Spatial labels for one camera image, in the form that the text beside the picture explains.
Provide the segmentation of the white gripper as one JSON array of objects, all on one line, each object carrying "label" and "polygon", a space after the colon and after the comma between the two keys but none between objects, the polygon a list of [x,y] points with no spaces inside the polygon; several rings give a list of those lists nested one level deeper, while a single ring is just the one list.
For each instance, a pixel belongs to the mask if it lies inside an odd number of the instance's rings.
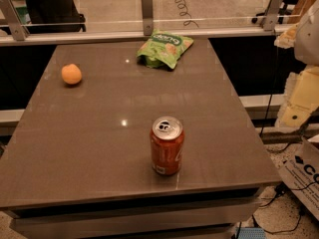
[{"label": "white gripper", "polygon": [[319,0],[274,41],[278,48],[294,47],[295,58],[307,65],[301,73],[290,73],[284,103],[277,114],[279,128],[299,128],[319,108]]}]

